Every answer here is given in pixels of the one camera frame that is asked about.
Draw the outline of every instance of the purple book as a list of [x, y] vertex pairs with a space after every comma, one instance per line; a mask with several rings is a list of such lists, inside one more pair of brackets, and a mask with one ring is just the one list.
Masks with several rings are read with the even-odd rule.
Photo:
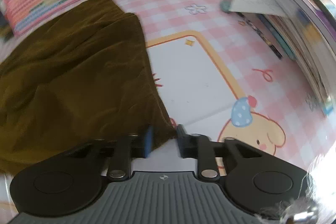
[[329, 43], [333, 52], [336, 54], [336, 30], [327, 20], [323, 12], [317, 7], [313, 0], [293, 0], [306, 13], [310, 21], [312, 21], [321, 34]]

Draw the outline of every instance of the red pom-pom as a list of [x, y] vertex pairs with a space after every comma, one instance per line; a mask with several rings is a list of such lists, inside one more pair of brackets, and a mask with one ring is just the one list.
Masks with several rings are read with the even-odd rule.
[[251, 96], [251, 95], [249, 95], [249, 96], [247, 97], [247, 101], [248, 101], [250, 107], [255, 107], [255, 106], [257, 105], [257, 99], [254, 98], [254, 97]]

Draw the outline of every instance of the shiny metal object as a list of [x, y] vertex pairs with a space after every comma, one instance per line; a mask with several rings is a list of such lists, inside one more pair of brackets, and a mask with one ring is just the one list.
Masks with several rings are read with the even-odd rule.
[[210, 179], [212, 179], [212, 178], [215, 178], [215, 177], [218, 175], [218, 173], [217, 173], [215, 170], [212, 170], [212, 169], [206, 169], [206, 170], [203, 170], [203, 171], [201, 172], [201, 175], [202, 175], [203, 177], [205, 177], [205, 178], [210, 178]]
[[121, 179], [125, 176], [125, 172], [122, 170], [112, 170], [109, 172], [109, 176], [114, 178], [114, 179]]
[[316, 224], [318, 205], [309, 198], [298, 198], [283, 212], [280, 224]]

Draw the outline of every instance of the brown fabric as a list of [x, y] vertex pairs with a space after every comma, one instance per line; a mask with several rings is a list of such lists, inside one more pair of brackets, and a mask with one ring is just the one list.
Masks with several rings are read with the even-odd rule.
[[139, 19], [88, 0], [29, 35], [0, 65], [0, 169], [17, 173], [89, 139], [154, 126], [173, 136]]

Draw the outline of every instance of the dog ear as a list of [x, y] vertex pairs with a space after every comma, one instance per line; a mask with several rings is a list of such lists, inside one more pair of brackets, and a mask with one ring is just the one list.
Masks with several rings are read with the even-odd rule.
[[286, 141], [286, 135], [283, 129], [273, 120], [269, 120], [268, 122], [267, 135], [269, 141], [277, 147], [282, 147]]

